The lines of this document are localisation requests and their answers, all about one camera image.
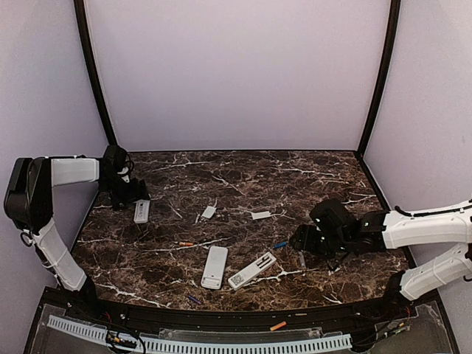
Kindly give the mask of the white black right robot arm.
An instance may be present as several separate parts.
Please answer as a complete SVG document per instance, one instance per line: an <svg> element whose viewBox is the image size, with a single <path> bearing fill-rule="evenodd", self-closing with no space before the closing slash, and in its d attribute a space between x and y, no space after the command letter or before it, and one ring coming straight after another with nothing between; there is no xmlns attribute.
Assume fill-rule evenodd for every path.
<svg viewBox="0 0 472 354"><path fill-rule="evenodd" d="M453 243L453 247L423 265L400 271L389 279L376 313L391 320L405 302L447 285L471 278L471 201L436 209L407 212L368 212L356 218L337 199L327 199L310 212L311 225L297 227L289 244L326 260L339 253L361 255L405 246Z"/></svg>

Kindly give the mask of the purple battery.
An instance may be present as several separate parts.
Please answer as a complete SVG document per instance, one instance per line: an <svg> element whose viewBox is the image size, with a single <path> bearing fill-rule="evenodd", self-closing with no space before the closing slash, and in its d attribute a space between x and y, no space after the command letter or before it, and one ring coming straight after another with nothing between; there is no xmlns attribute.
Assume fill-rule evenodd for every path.
<svg viewBox="0 0 472 354"><path fill-rule="evenodd" d="M188 299L190 299L194 303L201 305L201 301L199 299L195 298L194 296L188 295L187 297L188 297Z"/></svg>

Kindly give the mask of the blue battery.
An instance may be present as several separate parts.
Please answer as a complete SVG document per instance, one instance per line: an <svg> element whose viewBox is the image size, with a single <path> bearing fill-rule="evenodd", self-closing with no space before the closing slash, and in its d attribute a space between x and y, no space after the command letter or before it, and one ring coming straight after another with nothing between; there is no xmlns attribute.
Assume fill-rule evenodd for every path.
<svg viewBox="0 0 472 354"><path fill-rule="evenodd" d="M288 245L288 242L285 241L285 242L281 242L281 243L277 243L275 246L274 246L274 249L280 249L282 247L285 247Z"/></svg>

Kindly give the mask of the white remote control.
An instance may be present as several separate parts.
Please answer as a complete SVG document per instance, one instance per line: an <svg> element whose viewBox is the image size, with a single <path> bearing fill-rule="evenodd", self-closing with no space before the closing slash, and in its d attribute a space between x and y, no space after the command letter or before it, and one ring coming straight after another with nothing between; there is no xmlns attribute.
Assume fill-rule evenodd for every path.
<svg viewBox="0 0 472 354"><path fill-rule="evenodd" d="M229 250L225 247L212 246L209 248L204 272L201 278L203 288L218 290L223 282L223 274Z"/></svg>
<svg viewBox="0 0 472 354"><path fill-rule="evenodd" d="M228 279L229 285L237 290L246 283L253 280L256 276L263 273L270 268L275 262L276 257L271 252L266 252L263 256L256 259L254 262L247 265L245 268L237 272Z"/></svg>
<svg viewBox="0 0 472 354"><path fill-rule="evenodd" d="M147 223L150 212L150 200L139 200L135 203L133 221L136 224Z"/></svg>

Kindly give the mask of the white battery cover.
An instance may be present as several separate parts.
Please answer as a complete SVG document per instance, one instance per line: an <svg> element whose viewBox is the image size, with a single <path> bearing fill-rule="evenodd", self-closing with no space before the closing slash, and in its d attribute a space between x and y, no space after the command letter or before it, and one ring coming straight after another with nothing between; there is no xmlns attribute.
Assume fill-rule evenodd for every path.
<svg viewBox="0 0 472 354"><path fill-rule="evenodd" d="M261 219L270 218L270 217L271 217L271 212L270 211L252 212L251 213L251 218L253 220L261 220Z"/></svg>
<svg viewBox="0 0 472 354"><path fill-rule="evenodd" d="M207 206L204 212L202 213L201 217L210 219L216 212L216 208L214 206Z"/></svg>

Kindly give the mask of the clear handled screwdriver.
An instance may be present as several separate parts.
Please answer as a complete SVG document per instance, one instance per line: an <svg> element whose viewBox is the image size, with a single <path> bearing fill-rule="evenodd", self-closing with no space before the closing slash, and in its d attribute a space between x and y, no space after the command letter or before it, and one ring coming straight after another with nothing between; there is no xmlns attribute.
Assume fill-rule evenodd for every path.
<svg viewBox="0 0 472 354"><path fill-rule="evenodd" d="M306 269L305 257L302 252L299 252L299 262L302 269Z"/></svg>

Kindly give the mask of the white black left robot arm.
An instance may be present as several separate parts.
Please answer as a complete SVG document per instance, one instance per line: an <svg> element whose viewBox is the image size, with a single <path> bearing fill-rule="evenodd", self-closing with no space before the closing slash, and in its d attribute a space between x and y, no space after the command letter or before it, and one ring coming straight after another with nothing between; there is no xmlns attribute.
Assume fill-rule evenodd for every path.
<svg viewBox="0 0 472 354"><path fill-rule="evenodd" d="M53 189L58 186L97 183L109 195L115 210L149 200L143 180L131 174L134 163L128 152L109 145L103 156L18 158L4 197L6 216L21 230L25 246L34 247L45 269L67 291L84 291L91 281L75 262L55 225Z"/></svg>

